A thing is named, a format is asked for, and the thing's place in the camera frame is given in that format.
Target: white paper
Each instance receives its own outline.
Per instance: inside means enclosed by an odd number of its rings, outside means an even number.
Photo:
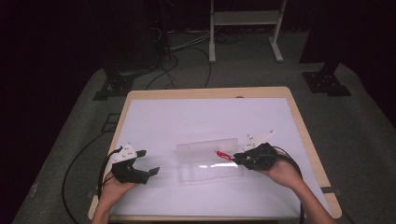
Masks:
[[[132,100],[117,147],[131,143],[147,155],[135,169],[160,172],[128,192],[112,215],[204,217],[298,217],[294,193],[265,175],[244,170],[238,178],[182,184],[177,176],[177,144],[237,138],[274,130],[268,140],[299,164],[304,181],[330,212],[315,178],[285,98]]]

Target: cable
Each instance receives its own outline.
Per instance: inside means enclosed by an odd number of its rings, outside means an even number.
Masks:
[[[344,215],[346,215],[347,220],[348,220],[351,224],[355,224],[355,222],[353,221],[352,217],[350,217],[350,215],[349,215],[344,209],[341,209],[341,211],[343,212]]]
[[[207,30],[184,30],[184,31],[179,31],[180,33],[182,33],[182,34],[189,34],[189,35],[197,35],[197,36],[199,36],[198,34],[200,34],[200,33],[203,33],[203,32],[207,32]]]
[[[215,36],[215,42],[220,45],[231,45],[245,39],[244,34],[240,35],[242,37],[238,37],[237,35],[230,35],[228,33],[220,33]]]
[[[207,55],[207,53],[204,50],[198,49],[198,48],[184,48],[184,49],[195,49],[195,50],[201,51],[206,56],[207,61],[209,62],[209,56]],[[205,89],[207,88],[207,84],[209,82],[211,73],[212,73],[212,64],[209,62],[209,74],[207,75],[206,82],[205,82],[205,85],[204,85]]]
[[[111,176],[109,179],[105,180],[105,181],[103,182],[103,184],[105,184],[107,181],[109,181],[109,180],[112,179],[113,177],[114,177],[114,175]]]
[[[114,151],[110,152],[106,157],[105,160],[102,163],[102,168],[100,170],[99,173],[99,178],[98,178],[98,186],[97,186],[97,194],[98,194],[98,199],[100,199],[100,196],[102,195],[102,187],[103,184],[105,184],[103,182],[103,178],[105,176],[105,170],[108,164],[108,161],[110,160],[110,157],[114,154],[114,153],[119,153],[122,150],[122,147],[120,147],[119,149],[115,149]]]
[[[73,215],[72,215],[72,213],[71,213],[69,207],[67,206],[66,198],[64,197],[64,188],[65,188],[66,179],[67,179],[67,176],[68,176],[68,174],[69,174],[69,172],[70,172],[70,169],[72,168],[72,166],[73,166],[73,164],[75,163],[75,161],[77,160],[77,158],[82,154],[82,152],[84,152],[93,142],[95,142],[97,139],[99,139],[100,137],[102,137],[105,133],[108,133],[108,132],[102,132],[102,133],[100,133],[99,135],[97,135],[95,138],[93,138],[93,139],[91,140],[91,142],[89,142],[89,143],[77,154],[77,156],[76,156],[76,157],[72,160],[72,162],[70,163],[69,167],[67,168],[66,174],[64,175],[64,181],[63,181],[63,183],[62,183],[62,201],[63,201],[63,203],[64,203],[64,208],[66,209],[67,215],[69,215],[70,218],[72,218],[72,220],[73,220],[74,223],[76,223],[76,224],[78,224],[78,222],[77,222],[76,219],[73,217]]]
[[[286,150],[282,149],[281,147],[272,147],[272,148],[276,148],[276,149],[279,149],[282,152],[284,152],[286,155],[276,154],[275,158],[276,159],[281,159],[281,160],[284,160],[284,161],[287,161],[288,163],[290,163],[294,167],[294,169],[297,171],[297,173],[300,175],[300,177],[303,178],[303,173],[301,172],[300,166],[289,155],[289,153],[286,152]],[[303,208],[303,204],[300,203],[300,224],[304,224],[304,220],[305,220],[305,211],[304,211],[304,208]]]
[[[174,68],[177,67],[177,65],[178,65],[178,58],[177,58],[176,56],[172,55],[172,54],[169,54],[169,55],[171,56],[171,58],[174,58],[174,59],[176,60],[175,65],[172,66],[171,69],[165,70],[164,73],[161,73],[161,74],[159,74],[158,76],[156,76],[154,79],[152,79],[152,80],[150,81],[150,83],[146,86],[145,90],[148,90],[148,89],[149,89],[149,86],[150,86],[155,80],[157,80],[157,78],[159,78],[159,77],[161,77],[161,76],[163,76],[163,75],[165,75],[165,74],[168,74],[170,71],[172,71]]]
[[[160,39],[161,39],[161,35],[162,35],[162,33],[161,33],[161,30],[160,29],[158,29],[158,28],[156,28],[156,27],[151,27],[151,30],[156,30],[156,31],[158,31],[158,38],[157,38],[157,41],[159,41]]]
[[[126,78],[128,78],[128,77],[131,77],[131,78],[140,77],[140,76],[143,76],[143,75],[152,73],[154,70],[157,69],[157,66],[158,66],[158,65],[155,65],[155,66],[153,66],[152,68],[149,68],[149,69],[147,69],[147,70],[140,71],[140,72],[136,72],[136,73],[132,73],[132,74],[129,74],[129,75],[121,75],[121,74],[120,74],[120,76],[126,77]]]
[[[167,71],[166,69],[163,68],[163,63],[161,63],[161,69],[168,75],[168,78],[169,78],[169,80],[170,80],[170,83],[169,83],[168,85],[165,86],[165,89],[167,89],[167,87],[168,87],[169,85],[171,85],[171,84],[174,86],[174,89],[176,89],[175,78],[174,78],[172,75],[169,74],[169,71]]]
[[[180,45],[180,46],[176,46],[176,47],[171,47],[171,48],[169,48],[169,49],[170,49],[170,50],[183,49],[183,48],[186,48],[186,47],[188,47],[188,46],[198,44],[199,42],[202,42],[202,41],[208,39],[208,38],[209,38],[209,34],[210,34],[209,31],[206,31],[206,34],[204,34],[204,35],[202,35],[202,36],[200,36],[200,37],[198,37],[198,38],[196,38],[196,39],[193,39],[192,41],[190,41],[190,42],[188,42],[188,43],[186,43],[186,44],[184,44],[184,45]]]

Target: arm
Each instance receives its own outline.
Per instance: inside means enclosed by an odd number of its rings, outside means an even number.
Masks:
[[[334,224],[335,220],[329,215],[315,194],[305,184],[294,167],[286,161],[278,160],[269,171],[259,171],[268,175],[277,184],[291,189],[300,199],[307,219],[312,223]]]
[[[102,196],[96,206],[92,217],[92,224],[107,224],[111,207],[122,198],[130,189],[137,186],[135,183],[120,183],[113,174],[106,175],[106,183],[103,185]]]

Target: white metal stand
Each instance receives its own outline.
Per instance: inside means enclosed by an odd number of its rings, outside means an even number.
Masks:
[[[210,1],[210,41],[209,41],[209,61],[216,62],[215,52],[215,26],[216,25],[262,25],[275,24],[274,36],[270,37],[270,44],[273,49],[276,61],[283,62],[279,47],[277,46],[277,38],[279,35],[280,25],[282,23],[283,14],[285,12],[287,0],[282,0],[280,10],[268,11],[221,11],[215,12],[214,0]]]

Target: dark background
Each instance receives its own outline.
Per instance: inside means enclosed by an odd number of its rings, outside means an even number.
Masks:
[[[156,1],[147,2],[152,4],[150,13]],[[173,6],[166,5],[168,29],[208,27],[209,1],[171,2]],[[216,7],[226,8],[228,2],[218,0]],[[395,8],[388,2],[289,1],[282,29],[301,32],[311,28],[301,63],[324,62],[334,46],[341,46],[336,49],[341,63],[358,74],[366,90],[396,125],[396,23],[391,15]],[[105,0],[88,3],[0,3],[0,209],[5,222],[15,217],[78,96],[92,74],[102,67],[103,56],[111,51],[103,35],[120,52],[128,47],[123,46],[117,26],[128,26],[131,21],[115,21]],[[242,10],[277,4],[252,0],[230,1],[230,6]],[[149,22],[158,25],[152,15]]]

